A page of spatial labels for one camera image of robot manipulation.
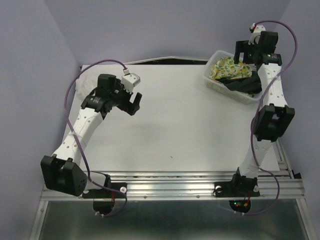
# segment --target purple cable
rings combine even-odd
[[[69,92],[70,92],[70,90],[71,90],[71,87],[72,87],[72,85],[76,82],[76,80],[81,76],[81,74],[83,74],[85,71],[87,71],[88,69],[92,68],[92,67],[95,66],[95,65],[98,65],[98,64],[101,64],[101,63],[105,63],[105,62],[118,63],[118,64],[120,64],[120,65],[123,66],[123,69],[124,69],[124,70],[127,69],[127,67],[126,67],[122,62],[120,62],[120,61],[118,61],[118,60],[105,59],[105,60],[97,61],[97,62],[95,62],[95,63],[87,66],[85,69],[83,69],[83,70],[78,74],[78,76],[76,76],[75,79],[70,83],[70,85],[69,85],[69,87],[68,87],[68,89],[67,89],[67,91],[66,91],[66,93],[65,93],[65,97],[64,97],[64,114],[65,114],[65,117],[66,117],[66,122],[67,122],[67,124],[68,124],[71,132],[73,132],[73,133],[75,133],[75,129],[74,129],[74,127],[72,126],[72,124],[71,124],[71,122],[70,122],[70,119],[69,119],[69,117],[68,117],[68,111],[67,111],[68,95],[69,95]],[[115,189],[112,189],[112,188],[109,188],[109,187],[102,186],[102,185],[100,185],[99,183],[97,183],[97,182],[95,182],[95,181],[93,181],[93,180],[91,179],[90,168],[89,168],[89,164],[88,164],[88,160],[87,160],[87,158],[86,158],[85,152],[84,152],[84,150],[83,150],[83,148],[82,148],[82,146],[81,146],[81,144],[80,144],[80,141],[79,141],[78,136],[77,136],[76,134],[74,134],[73,136],[74,136],[74,140],[75,140],[75,142],[76,142],[76,144],[77,144],[77,146],[78,146],[78,148],[79,148],[79,151],[80,151],[80,153],[81,153],[81,156],[82,156],[82,158],[83,158],[83,161],[84,161],[86,170],[87,170],[87,172],[88,172],[88,179],[89,179],[89,181],[90,181],[91,183],[93,183],[94,185],[98,186],[99,188],[102,188],[102,189],[104,189],[104,190],[107,190],[107,191],[110,191],[110,192],[113,192],[113,193],[121,194],[121,195],[123,195],[123,196],[125,197],[125,202],[124,202],[124,204],[122,205],[122,207],[121,207],[118,211],[116,211],[116,212],[114,212],[114,213],[111,212],[111,213],[106,214],[106,215],[103,215],[103,214],[101,214],[101,213],[99,213],[99,212],[96,212],[96,214],[100,215],[101,217],[111,217],[111,216],[114,216],[114,215],[120,213],[120,212],[125,208],[125,206],[126,206],[126,204],[127,204],[127,201],[128,201],[127,195],[126,195],[125,193],[122,193],[122,192],[118,191],[118,190],[115,190]]]
[[[293,39],[294,39],[294,53],[292,55],[292,58],[291,58],[290,62],[285,66],[284,69],[282,69],[280,72],[277,73],[277,75],[272,79],[272,81],[266,87],[264,93],[261,96],[261,99],[259,101],[258,107],[256,109],[255,115],[254,115],[254,117],[253,117],[253,119],[251,121],[251,126],[250,126],[250,130],[251,130],[250,144],[251,144],[251,150],[252,150],[252,155],[253,155],[254,161],[255,161],[256,165],[259,167],[259,169],[261,171],[270,174],[275,179],[276,185],[277,185],[276,197],[275,197],[273,203],[269,207],[267,207],[266,209],[258,211],[258,212],[253,212],[253,213],[245,213],[244,215],[247,215],[247,216],[256,216],[256,215],[263,214],[263,213],[271,210],[276,205],[276,203],[278,201],[278,198],[279,198],[280,184],[279,184],[279,181],[278,181],[276,175],[274,175],[271,171],[268,171],[268,170],[265,170],[265,169],[261,168],[259,163],[258,163],[256,152],[255,152],[255,148],[254,148],[254,134],[255,134],[254,131],[255,131],[255,126],[257,124],[257,120],[258,120],[259,110],[260,110],[260,108],[261,108],[261,106],[262,106],[262,104],[264,102],[264,98],[267,95],[268,90],[270,89],[271,85],[277,80],[277,78],[291,66],[291,64],[293,63],[293,61],[296,58],[297,50],[298,50],[297,37],[296,37],[294,31],[287,24],[285,24],[285,23],[283,23],[281,21],[277,21],[277,20],[263,20],[263,21],[258,21],[255,25],[262,24],[262,23],[276,23],[276,24],[280,24],[280,25],[284,26],[286,29],[288,29],[289,32],[291,33],[291,35],[293,36]]]

